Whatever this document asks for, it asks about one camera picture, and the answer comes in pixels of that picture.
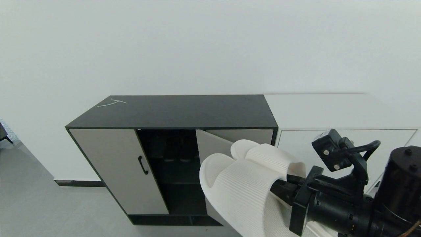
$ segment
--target black shoe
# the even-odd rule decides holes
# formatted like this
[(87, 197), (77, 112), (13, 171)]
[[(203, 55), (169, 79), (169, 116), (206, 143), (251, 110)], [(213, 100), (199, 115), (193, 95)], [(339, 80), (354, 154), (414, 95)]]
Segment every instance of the black shoe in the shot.
[(189, 162), (197, 155), (197, 153), (196, 138), (192, 136), (185, 136), (180, 150), (180, 161)]
[(178, 157), (181, 147), (181, 138), (180, 137), (169, 137), (166, 141), (166, 146), (164, 150), (164, 161), (173, 162)]

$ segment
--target white scribble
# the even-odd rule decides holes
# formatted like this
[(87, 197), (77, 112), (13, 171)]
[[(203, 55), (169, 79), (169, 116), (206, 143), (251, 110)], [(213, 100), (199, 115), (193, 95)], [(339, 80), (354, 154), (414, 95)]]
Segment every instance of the white scribble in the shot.
[(111, 99), (111, 100), (112, 100), (112, 101), (115, 101), (115, 102), (113, 102), (113, 103), (111, 103), (111, 104), (107, 104), (107, 105), (98, 105), (97, 107), (109, 106), (109, 105), (116, 104), (116, 103), (118, 103), (118, 102), (121, 102), (121, 103), (125, 103), (125, 104), (127, 104), (127, 102), (124, 102), (124, 101), (121, 101), (121, 100), (113, 100), (113, 99)]

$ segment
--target white wall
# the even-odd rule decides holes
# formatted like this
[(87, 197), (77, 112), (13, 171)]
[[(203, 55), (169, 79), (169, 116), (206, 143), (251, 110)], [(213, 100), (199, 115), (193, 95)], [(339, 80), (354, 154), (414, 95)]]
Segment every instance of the white wall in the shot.
[(64, 126), (110, 94), (370, 92), (421, 114), (421, 1), (0, 4), (1, 116), (55, 179), (99, 180)]

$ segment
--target black mechanical arm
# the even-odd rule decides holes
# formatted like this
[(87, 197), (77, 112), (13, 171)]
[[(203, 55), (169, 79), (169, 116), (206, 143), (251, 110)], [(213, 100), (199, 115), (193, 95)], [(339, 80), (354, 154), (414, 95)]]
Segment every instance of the black mechanical arm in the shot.
[(301, 236), (308, 221), (338, 232), (338, 237), (421, 237), (421, 147), (394, 149), (379, 190), (364, 194), (367, 160), (379, 147), (376, 140), (355, 147), (331, 129), (312, 142), (330, 171), (354, 165), (351, 174), (334, 179), (313, 166), (306, 178), (288, 175), (271, 192), (292, 206), (289, 229)]

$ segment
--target door handle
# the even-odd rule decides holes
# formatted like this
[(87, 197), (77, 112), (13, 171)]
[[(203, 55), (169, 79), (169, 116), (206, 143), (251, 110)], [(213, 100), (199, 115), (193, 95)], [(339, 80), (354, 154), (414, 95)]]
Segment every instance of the door handle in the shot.
[(143, 167), (142, 156), (139, 156), (138, 160), (139, 160), (140, 166), (142, 166), (143, 173), (146, 175), (149, 174), (149, 171), (145, 170), (145, 167)]

